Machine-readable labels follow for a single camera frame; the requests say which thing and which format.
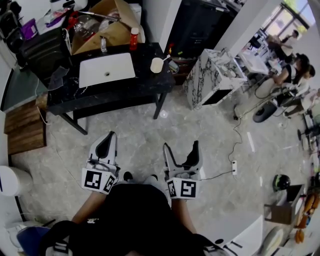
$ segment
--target black helmet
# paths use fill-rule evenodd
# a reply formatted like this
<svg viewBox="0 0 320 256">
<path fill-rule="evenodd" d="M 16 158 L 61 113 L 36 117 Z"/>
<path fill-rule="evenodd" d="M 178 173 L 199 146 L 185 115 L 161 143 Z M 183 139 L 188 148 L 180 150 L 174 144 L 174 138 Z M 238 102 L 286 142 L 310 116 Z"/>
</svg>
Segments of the black helmet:
<svg viewBox="0 0 320 256">
<path fill-rule="evenodd" d="M 278 174 L 274 176 L 273 179 L 273 190 L 280 191 L 280 190 L 286 190 L 290 186 L 290 178 L 287 175 Z"/>
</svg>

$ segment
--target gray marble floor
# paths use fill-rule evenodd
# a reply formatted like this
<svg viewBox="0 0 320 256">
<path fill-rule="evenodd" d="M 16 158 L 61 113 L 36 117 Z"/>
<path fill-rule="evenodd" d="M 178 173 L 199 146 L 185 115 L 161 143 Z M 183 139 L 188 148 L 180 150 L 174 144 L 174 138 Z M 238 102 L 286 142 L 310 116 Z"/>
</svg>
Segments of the gray marble floor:
<svg viewBox="0 0 320 256">
<path fill-rule="evenodd" d="M 20 200 L 28 219 L 70 219 L 89 195 L 79 184 L 91 144 L 109 131 L 118 136 L 118 158 L 121 175 L 133 172 L 140 181 L 157 174 L 165 185 L 162 146 L 167 142 L 182 163 L 193 142 L 199 140 L 207 178 L 231 170 L 228 154 L 240 141 L 233 128 L 234 104 L 238 115 L 249 110 L 258 100 L 241 89 L 219 106 L 190 110 L 182 88 L 176 87 L 164 103 L 167 118 L 153 120 L 153 104 L 102 113 L 81 120 L 88 128 L 84 136 L 59 116 L 47 115 L 47 147 L 16 154 L 13 165 L 29 171 L 33 189 Z M 242 144 L 237 144 L 232 159 L 238 161 L 238 175 L 225 174 L 201 182 L 200 196 L 188 201 L 195 227 L 201 231 L 213 218 L 239 210 L 263 214 L 263 204 L 279 197 L 273 193 L 275 174 L 286 174 L 292 184 L 306 184 L 308 158 L 297 138 L 300 117 L 292 120 L 271 117 L 264 123 L 252 121 L 253 111 L 242 118 L 237 130 Z M 255 152 L 249 143 L 251 134 Z M 264 233 L 273 224 L 266 222 Z"/>
</svg>

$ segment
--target white trash can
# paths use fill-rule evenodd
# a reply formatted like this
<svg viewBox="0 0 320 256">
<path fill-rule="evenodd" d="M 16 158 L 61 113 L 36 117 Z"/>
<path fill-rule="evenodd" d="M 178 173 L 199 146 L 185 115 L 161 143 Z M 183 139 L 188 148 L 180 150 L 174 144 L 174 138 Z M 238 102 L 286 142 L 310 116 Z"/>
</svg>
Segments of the white trash can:
<svg viewBox="0 0 320 256">
<path fill-rule="evenodd" d="M 31 175 L 15 167 L 0 166 L 0 195 L 15 197 L 31 190 Z"/>
</svg>

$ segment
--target black marble tabletop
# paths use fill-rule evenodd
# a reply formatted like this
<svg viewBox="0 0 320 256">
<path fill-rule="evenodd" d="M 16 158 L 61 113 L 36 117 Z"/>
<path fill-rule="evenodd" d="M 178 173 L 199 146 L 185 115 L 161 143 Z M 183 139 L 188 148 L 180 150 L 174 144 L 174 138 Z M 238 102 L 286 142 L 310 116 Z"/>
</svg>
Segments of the black marble tabletop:
<svg viewBox="0 0 320 256">
<path fill-rule="evenodd" d="M 135 78 L 79 88 L 81 61 L 121 53 L 131 54 Z M 175 85 L 168 60 L 164 62 L 162 71 L 155 74 L 150 70 L 155 57 L 165 58 L 158 43 L 140 43 L 135 51 L 130 51 L 129 45 L 119 45 L 108 47 L 107 53 L 92 50 L 73 55 L 70 61 L 66 59 L 56 65 L 69 68 L 69 72 L 63 77 L 62 87 L 49 91 L 47 108 L 54 115 L 60 115 L 104 103 L 168 93 Z"/>
</svg>

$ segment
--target wooden pallet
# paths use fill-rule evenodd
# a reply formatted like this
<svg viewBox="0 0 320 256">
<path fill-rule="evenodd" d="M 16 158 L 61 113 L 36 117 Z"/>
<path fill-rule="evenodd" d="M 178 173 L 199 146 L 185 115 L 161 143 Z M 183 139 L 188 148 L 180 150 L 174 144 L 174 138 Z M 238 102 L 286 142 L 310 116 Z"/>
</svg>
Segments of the wooden pallet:
<svg viewBox="0 0 320 256">
<path fill-rule="evenodd" d="M 39 110 L 45 118 L 46 113 Z M 46 146 L 46 125 L 39 110 L 33 100 L 6 115 L 4 133 L 8 134 L 9 155 Z"/>
</svg>

